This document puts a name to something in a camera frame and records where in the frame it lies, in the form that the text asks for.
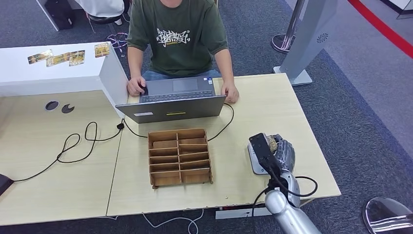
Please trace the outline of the person's left hand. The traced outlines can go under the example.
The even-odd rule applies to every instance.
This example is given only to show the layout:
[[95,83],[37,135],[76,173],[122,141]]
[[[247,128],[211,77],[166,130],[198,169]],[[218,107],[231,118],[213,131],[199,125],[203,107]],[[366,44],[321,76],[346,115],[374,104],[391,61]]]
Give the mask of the person's left hand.
[[225,95],[226,103],[236,103],[239,99],[239,91],[233,81],[224,81],[221,87],[221,95]]

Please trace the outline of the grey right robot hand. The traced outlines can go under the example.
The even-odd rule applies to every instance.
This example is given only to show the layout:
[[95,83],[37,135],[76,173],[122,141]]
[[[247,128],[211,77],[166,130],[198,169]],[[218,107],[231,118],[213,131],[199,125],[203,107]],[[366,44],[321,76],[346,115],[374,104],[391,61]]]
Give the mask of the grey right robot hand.
[[269,135],[266,138],[277,165],[282,170],[293,172],[296,155],[292,144],[279,134]]

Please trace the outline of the person's right hand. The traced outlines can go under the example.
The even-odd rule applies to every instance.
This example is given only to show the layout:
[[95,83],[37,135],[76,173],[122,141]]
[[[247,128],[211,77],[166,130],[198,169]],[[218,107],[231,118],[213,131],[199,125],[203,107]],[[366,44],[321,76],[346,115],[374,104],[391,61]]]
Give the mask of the person's right hand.
[[134,76],[128,81],[127,90],[130,96],[136,97],[145,93],[146,81],[142,76]]

